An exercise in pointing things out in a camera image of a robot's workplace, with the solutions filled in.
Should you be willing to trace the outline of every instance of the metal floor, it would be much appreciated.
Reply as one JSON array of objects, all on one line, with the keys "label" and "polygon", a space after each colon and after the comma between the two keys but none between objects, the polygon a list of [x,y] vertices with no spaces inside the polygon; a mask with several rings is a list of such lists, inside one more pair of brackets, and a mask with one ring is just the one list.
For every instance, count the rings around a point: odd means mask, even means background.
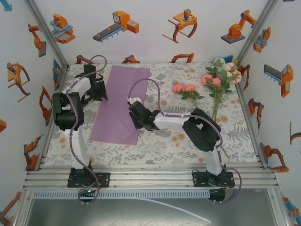
[{"label": "metal floor", "polygon": [[34,200],[30,226],[274,226],[266,189],[242,189],[237,199],[213,205],[208,199],[158,199],[211,221],[141,200]]}]

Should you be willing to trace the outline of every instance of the purple cloth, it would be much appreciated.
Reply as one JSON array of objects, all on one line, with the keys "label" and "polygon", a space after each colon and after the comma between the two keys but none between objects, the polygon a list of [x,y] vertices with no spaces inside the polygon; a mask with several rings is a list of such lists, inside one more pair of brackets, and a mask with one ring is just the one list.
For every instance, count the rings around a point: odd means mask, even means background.
[{"label": "purple cloth", "polygon": [[[139,79],[148,78],[150,69],[144,67],[113,66],[106,84],[108,101],[103,99],[92,128],[90,139],[94,141],[137,145],[139,130],[129,116],[127,103],[132,85]],[[139,82],[131,98],[139,97],[144,103],[147,81]]]}]

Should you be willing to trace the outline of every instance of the floral tablecloth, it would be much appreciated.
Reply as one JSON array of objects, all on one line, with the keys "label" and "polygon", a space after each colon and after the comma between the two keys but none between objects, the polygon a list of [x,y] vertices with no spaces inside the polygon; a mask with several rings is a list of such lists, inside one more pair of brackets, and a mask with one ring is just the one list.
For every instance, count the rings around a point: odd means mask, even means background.
[{"label": "floral tablecloth", "polygon": [[[172,92],[173,81],[197,86],[197,91],[205,98],[198,101],[199,108],[211,116],[213,98],[209,89],[200,84],[200,78],[206,74],[205,67],[211,64],[119,64],[126,67],[149,67],[150,78],[158,82],[161,89],[161,107],[168,113],[186,113],[194,107],[189,100],[182,100],[181,95]],[[107,82],[112,65],[102,71]],[[67,80],[69,86],[74,77],[83,72],[83,65],[71,65]],[[224,95],[220,104],[217,123],[222,129],[224,149],[229,158],[222,153],[224,162],[257,161],[249,130],[240,106],[234,85],[232,93]],[[154,83],[149,81],[144,105],[151,111],[157,108],[158,91]],[[90,102],[85,106],[85,122],[83,138],[91,163],[94,165],[108,164],[184,164],[206,162],[202,151],[198,150],[184,131],[155,130],[152,132],[141,129],[137,146],[117,145],[89,140],[100,102]],[[62,131],[55,126],[45,165],[71,165],[71,152]]]}]

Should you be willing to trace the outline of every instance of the white wall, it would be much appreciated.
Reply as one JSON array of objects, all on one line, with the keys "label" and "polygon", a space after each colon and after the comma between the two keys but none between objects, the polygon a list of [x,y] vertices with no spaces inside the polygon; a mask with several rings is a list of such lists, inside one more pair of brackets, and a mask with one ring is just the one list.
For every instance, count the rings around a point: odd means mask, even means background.
[{"label": "white wall", "polygon": [[[237,57],[247,38],[228,44],[221,36],[228,33],[230,26],[239,22],[240,14],[247,9],[257,19],[266,3],[267,0],[36,1],[47,23],[53,20],[54,13],[58,13],[74,27],[76,38],[67,44],[58,43],[69,64],[74,64],[79,54],[86,58],[103,54],[110,63],[121,63],[131,54],[141,63],[170,62],[175,55],[192,52],[195,53],[193,62],[209,62],[230,54]],[[187,8],[198,18],[195,34],[190,39],[178,34],[178,44],[163,37],[162,34],[172,37],[174,32],[174,25],[167,20]],[[113,24],[114,11],[127,12],[132,20],[139,23],[140,32],[122,32],[103,43],[93,40],[94,35]],[[251,30],[247,22],[242,34],[248,37]]]},{"label": "white wall", "polygon": [[[264,104],[262,111],[260,141],[272,148],[278,148],[289,167],[288,173],[277,173],[279,186],[286,197],[294,205],[301,208],[301,138],[293,140],[290,145],[290,121],[293,123],[292,133],[301,132],[301,69],[300,69],[300,20],[301,1],[283,2],[274,9],[263,27],[271,27],[271,36],[262,53],[253,49],[249,51],[243,65],[250,64],[250,85],[245,94],[248,99],[254,98]],[[263,75],[263,66],[267,64],[282,71],[290,64],[294,71],[290,93],[282,98],[280,86],[269,77]],[[269,166],[279,166],[276,156],[269,159]]]},{"label": "white wall", "polygon": [[[29,144],[42,133],[47,133],[45,120],[39,106],[42,86],[52,95],[54,92],[52,64],[54,53],[47,46],[47,54],[38,57],[38,50],[33,43],[33,35],[28,31],[28,23],[37,25],[24,1],[9,0],[13,11],[4,11],[0,5],[0,119],[7,123],[7,128],[0,133],[0,210],[21,190],[26,176],[26,161],[23,155],[24,144]],[[37,32],[41,40],[45,37]],[[28,72],[31,81],[24,85],[31,92],[18,103],[23,96],[17,86],[8,88],[7,63],[18,62]],[[44,99],[44,106],[50,103]],[[40,140],[35,153],[43,147],[45,136]]]}]

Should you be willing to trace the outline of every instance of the white cable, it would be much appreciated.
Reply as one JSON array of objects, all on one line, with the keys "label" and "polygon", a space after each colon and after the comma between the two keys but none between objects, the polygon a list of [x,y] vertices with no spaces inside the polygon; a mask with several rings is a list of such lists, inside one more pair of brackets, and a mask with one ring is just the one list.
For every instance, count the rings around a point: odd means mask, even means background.
[{"label": "white cable", "polygon": [[204,221],[206,221],[206,222],[211,223],[211,220],[208,220],[208,219],[206,219],[206,218],[203,218],[203,217],[201,217],[201,216],[199,216],[199,215],[196,215],[196,214],[194,214],[194,213],[191,213],[191,212],[189,212],[189,211],[187,211],[187,210],[184,210],[184,209],[181,209],[181,208],[179,208],[179,207],[176,207],[176,206],[172,206],[172,205],[166,204],[166,203],[164,203],[164,202],[159,202],[159,201],[156,201],[156,200],[152,200],[152,199],[144,199],[144,198],[133,198],[133,199],[143,200],[143,201],[148,201],[148,202],[154,202],[154,203],[157,203],[157,204],[160,204],[160,205],[163,205],[163,206],[168,206],[168,207],[170,207],[170,208],[173,208],[173,209],[182,211],[182,212],[184,212],[184,213],[188,213],[188,214],[190,214],[190,215],[192,215],[192,216],[194,216],[194,217],[196,217],[196,218],[198,218],[198,219],[201,219],[201,220],[204,220]]}]

